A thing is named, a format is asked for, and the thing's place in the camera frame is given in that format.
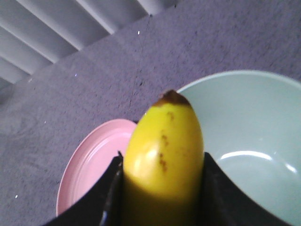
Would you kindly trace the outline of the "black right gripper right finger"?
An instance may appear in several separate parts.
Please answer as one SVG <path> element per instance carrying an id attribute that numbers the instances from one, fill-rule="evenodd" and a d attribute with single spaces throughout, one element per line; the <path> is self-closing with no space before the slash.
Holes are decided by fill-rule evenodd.
<path id="1" fill-rule="evenodd" d="M 287 226 L 243 193 L 205 152 L 200 193 L 201 226 Z"/>

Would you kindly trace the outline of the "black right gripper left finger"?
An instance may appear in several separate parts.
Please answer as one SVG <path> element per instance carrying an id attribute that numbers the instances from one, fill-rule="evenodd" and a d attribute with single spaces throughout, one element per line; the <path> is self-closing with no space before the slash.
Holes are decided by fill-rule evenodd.
<path id="1" fill-rule="evenodd" d="M 123 188 L 123 155 L 113 157 L 92 188 L 47 226 L 119 226 Z"/>

